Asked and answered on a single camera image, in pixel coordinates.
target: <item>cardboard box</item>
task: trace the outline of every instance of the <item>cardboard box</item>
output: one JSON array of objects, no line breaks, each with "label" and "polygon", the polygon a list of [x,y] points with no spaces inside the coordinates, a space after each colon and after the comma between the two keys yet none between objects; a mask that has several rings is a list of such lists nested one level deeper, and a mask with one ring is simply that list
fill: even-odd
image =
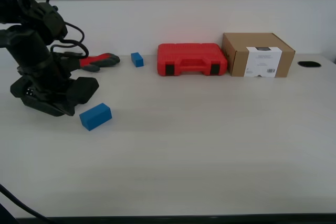
[{"label": "cardboard box", "polygon": [[232,76],[286,77],[295,51],[272,33],[224,33]]}]

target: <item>blue rectangular block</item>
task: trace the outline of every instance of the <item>blue rectangular block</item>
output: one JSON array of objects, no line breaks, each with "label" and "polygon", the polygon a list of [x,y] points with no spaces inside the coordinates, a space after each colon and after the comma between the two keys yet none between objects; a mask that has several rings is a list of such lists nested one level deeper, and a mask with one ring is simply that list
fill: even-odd
[{"label": "blue rectangular block", "polygon": [[143,67],[143,58],[141,57],[141,55],[138,52],[135,52],[133,54],[131,54],[131,58],[132,61],[134,63],[134,65],[138,68],[138,67]]},{"label": "blue rectangular block", "polygon": [[111,109],[104,103],[101,103],[92,109],[79,115],[82,125],[89,131],[107,122],[112,118]]}]

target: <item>red toolbox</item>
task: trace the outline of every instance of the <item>red toolbox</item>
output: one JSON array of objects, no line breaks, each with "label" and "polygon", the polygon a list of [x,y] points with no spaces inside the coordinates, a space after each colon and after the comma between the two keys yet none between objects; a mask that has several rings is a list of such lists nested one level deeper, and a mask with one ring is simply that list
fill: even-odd
[{"label": "red toolbox", "polygon": [[161,44],[157,56],[161,76],[179,76],[188,71],[221,76],[227,69],[227,60],[215,43]]}]

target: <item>table surface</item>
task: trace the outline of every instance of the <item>table surface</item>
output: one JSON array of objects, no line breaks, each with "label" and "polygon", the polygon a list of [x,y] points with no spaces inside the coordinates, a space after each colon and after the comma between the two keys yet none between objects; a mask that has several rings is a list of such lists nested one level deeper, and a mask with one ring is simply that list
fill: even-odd
[{"label": "table surface", "polygon": [[[336,65],[297,55],[287,78],[160,77],[144,59],[75,71],[100,88],[59,118],[12,97],[16,64],[2,65],[1,183],[46,216],[335,212]],[[78,115],[102,102],[113,119],[88,132]]]}]

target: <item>black robotic arm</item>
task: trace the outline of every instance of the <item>black robotic arm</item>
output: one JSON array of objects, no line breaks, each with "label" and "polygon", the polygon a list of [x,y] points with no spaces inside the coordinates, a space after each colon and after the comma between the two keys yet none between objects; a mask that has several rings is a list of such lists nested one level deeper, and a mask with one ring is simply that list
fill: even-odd
[{"label": "black robotic arm", "polygon": [[69,61],[47,48],[55,40],[69,41],[84,49],[84,57],[88,56],[81,42],[64,40],[68,33],[66,22],[48,1],[0,0],[0,23],[20,24],[0,30],[0,47],[7,48],[22,75],[11,86],[13,96],[53,116],[74,115],[75,106],[88,102],[99,85],[95,78],[70,79]]}]

